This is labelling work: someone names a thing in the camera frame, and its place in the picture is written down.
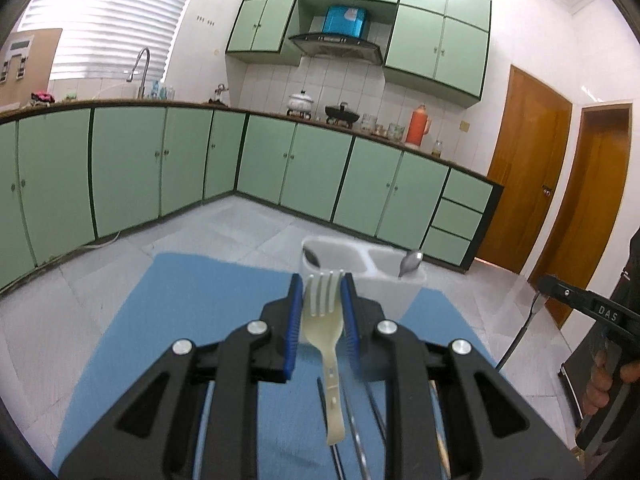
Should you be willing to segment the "person's right hand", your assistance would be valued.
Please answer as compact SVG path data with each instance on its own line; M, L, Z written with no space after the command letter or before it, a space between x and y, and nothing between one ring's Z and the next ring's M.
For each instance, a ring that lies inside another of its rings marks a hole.
M591 375L586 390L582 396L582 409L588 416L592 416L600 410L605 408L610 402L610 395L608 394L613 385L613 377L606 370L606 361L608 360L608 354L605 350L600 350L593 358L593 367L591 369ZM638 382L640 377L640 362L634 361L624 365L620 369L620 378L626 384L633 384Z

